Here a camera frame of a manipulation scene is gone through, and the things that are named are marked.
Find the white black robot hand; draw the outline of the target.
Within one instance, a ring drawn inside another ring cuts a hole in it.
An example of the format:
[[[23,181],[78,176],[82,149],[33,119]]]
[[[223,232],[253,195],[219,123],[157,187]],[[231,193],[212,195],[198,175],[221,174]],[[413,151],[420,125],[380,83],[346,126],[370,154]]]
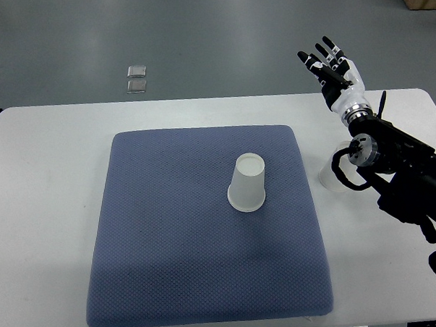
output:
[[[330,111],[337,113],[345,126],[357,115],[372,115],[365,98],[365,86],[355,63],[328,37],[315,45],[320,56],[299,51],[297,56],[319,82]]]

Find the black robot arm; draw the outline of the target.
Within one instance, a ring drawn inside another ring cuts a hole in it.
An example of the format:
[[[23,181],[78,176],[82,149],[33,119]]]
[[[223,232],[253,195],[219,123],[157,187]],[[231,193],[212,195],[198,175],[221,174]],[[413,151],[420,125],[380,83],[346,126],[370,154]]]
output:
[[[356,106],[347,119],[352,140],[335,152],[331,169],[352,190],[372,187],[380,210],[421,227],[425,239],[436,243],[436,153],[426,145]]]

